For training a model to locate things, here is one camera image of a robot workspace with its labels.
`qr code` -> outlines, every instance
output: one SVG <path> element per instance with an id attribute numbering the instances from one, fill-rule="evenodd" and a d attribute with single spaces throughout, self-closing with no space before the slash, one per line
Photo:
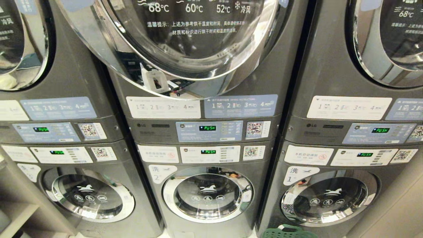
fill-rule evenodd
<path id="1" fill-rule="evenodd" d="M 97 130 L 93 124 L 79 124 L 81 132 L 85 137 L 95 137 L 98 136 Z"/>
<path id="2" fill-rule="evenodd" d="M 247 135 L 261 135 L 263 122 L 249 122 L 247 124 Z"/>

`sticker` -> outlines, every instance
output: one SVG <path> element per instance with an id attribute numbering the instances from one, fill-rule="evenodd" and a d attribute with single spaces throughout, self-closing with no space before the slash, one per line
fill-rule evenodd
<path id="1" fill-rule="evenodd" d="M 270 121 L 264 122 L 248 122 L 245 139 L 266 138 L 269 136 Z"/>
<path id="2" fill-rule="evenodd" d="M 239 162 L 241 146 L 180 147 L 182 163 Z"/>
<path id="3" fill-rule="evenodd" d="M 338 149 L 331 166 L 383 166 L 398 149 Z"/>
<path id="4" fill-rule="evenodd" d="M 62 97 L 20 101 L 34 121 L 96 118 L 88 97 Z"/>
<path id="5" fill-rule="evenodd" d="M 243 161 L 262 160 L 264 152 L 266 151 L 265 145 L 244 146 Z"/>
<path id="6" fill-rule="evenodd" d="M 29 121 L 27 114 L 16 100 L 0 100 L 0 121 Z"/>
<path id="7" fill-rule="evenodd" d="M 220 96 L 204 100 L 206 118 L 273 116 L 277 94 Z"/>
<path id="8" fill-rule="evenodd" d="M 101 123 L 78 123 L 86 141 L 107 139 Z"/>
<path id="9" fill-rule="evenodd" d="M 320 169 L 316 167 L 289 166 L 283 184 L 289 186 L 319 172 Z"/>
<path id="10" fill-rule="evenodd" d="M 92 163 L 85 147 L 30 147 L 41 163 Z"/>
<path id="11" fill-rule="evenodd" d="M 391 101 L 390 97 L 314 96 L 307 118 L 377 121 Z"/>
<path id="12" fill-rule="evenodd" d="M 94 156 L 97 161 L 115 161 L 116 158 L 115 152 L 112 147 L 91 147 Z"/>
<path id="13" fill-rule="evenodd" d="M 400 149 L 391 160 L 391 163 L 408 163 L 418 150 L 419 149 Z"/>
<path id="14" fill-rule="evenodd" d="M 332 148 L 301 147 L 288 145 L 285 162 L 311 165 L 326 165 L 333 153 Z"/>
<path id="15" fill-rule="evenodd" d="M 174 165 L 150 164 L 148 166 L 148 170 L 150 170 L 151 179 L 153 180 L 153 182 L 156 184 L 160 184 L 168 176 L 176 172 L 178 168 Z"/>
<path id="16" fill-rule="evenodd" d="M 16 164 L 22 172 L 31 180 L 31 182 L 36 183 L 38 173 L 41 171 L 40 166 L 35 164 L 25 164 L 25 163 L 18 163 Z"/>
<path id="17" fill-rule="evenodd" d="M 2 145 L 10 159 L 16 162 L 38 163 L 31 151 L 25 146 Z"/>
<path id="18" fill-rule="evenodd" d="M 220 142 L 242 140 L 243 121 L 177 122 L 179 142 Z"/>
<path id="19" fill-rule="evenodd" d="M 402 144 L 416 124 L 353 123 L 343 144 Z"/>
<path id="20" fill-rule="evenodd" d="M 133 118 L 199 119 L 200 101 L 182 101 L 163 97 L 126 97 Z"/>
<path id="21" fill-rule="evenodd" d="M 179 163 L 178 149 L 173 146 L 138 145 L 141 159 L 154 163 Z"/>
<path id="22" fill-rule="evenodd" d="M 12 124 L 27 143 L 58 143 L 81 141 L 69 122 Z"/>

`washing machine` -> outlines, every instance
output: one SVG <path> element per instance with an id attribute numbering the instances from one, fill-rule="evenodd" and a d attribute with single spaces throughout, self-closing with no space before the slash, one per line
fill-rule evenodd
<path id="1" fill-rule="evenodd" d="M 286 124 L 298 144 L 423 139 L 423 2 L 319 1 Z"/>
<path id="2" fill-rule="evenodd" d="M 163 220 L 130 143 L 3 144 L 0 150 L 84 236 L 157 237 Z"/>
<path id="3" fill-rule="evenodd" d="M 281 140 L 257 235 L 273 237 L 286 224 L 317 237 L 343 237 L 421 155 L 417 145 L 335 147 Z"/>
<path id="4" fill-rule="evenodd" d="M 0 19 L 1 143 L 123 138 L 107 70 L 54 1 L 2 1 Z"/>

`dryer door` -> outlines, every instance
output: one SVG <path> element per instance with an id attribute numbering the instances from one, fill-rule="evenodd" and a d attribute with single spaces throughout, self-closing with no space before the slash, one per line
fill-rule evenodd
<path id="1" fill-rule="evenodd" d="M 281 208 L 289 220 L 300 225 L 330 226 L 362 212 L 376 192 L 376 178 L 366 171 L 325 172 L 290 187 L 282 198 Z"/>
<path id="2" fill-rule="evenodd" d="M 0 4 L 0 90 L 25 89 L 41 78 L 50 59 L 51 25 L 39 0 Z"/>
<path id="3" fill-rule="evenodd" d="M 423 0 L 356 0 L 351 44 L 364 72 L 387 86 L 423 86 Z"/>
<path id="4" fill-rule="evenodd" d="M 43 175 L 42 185 L 56 203 L 87 221 L 120 221 L 135 208 L 134 197 L 124 185 L 87 169 L 50 169 Z"/>
<path id="5" fill-rule="evenodd" d="M 242 174 L 219 167 L 195 167 L 176 173 L 163 186 L 166 205 L 198 223 L 230 220 L 245 211 L 253 187 Z"/>

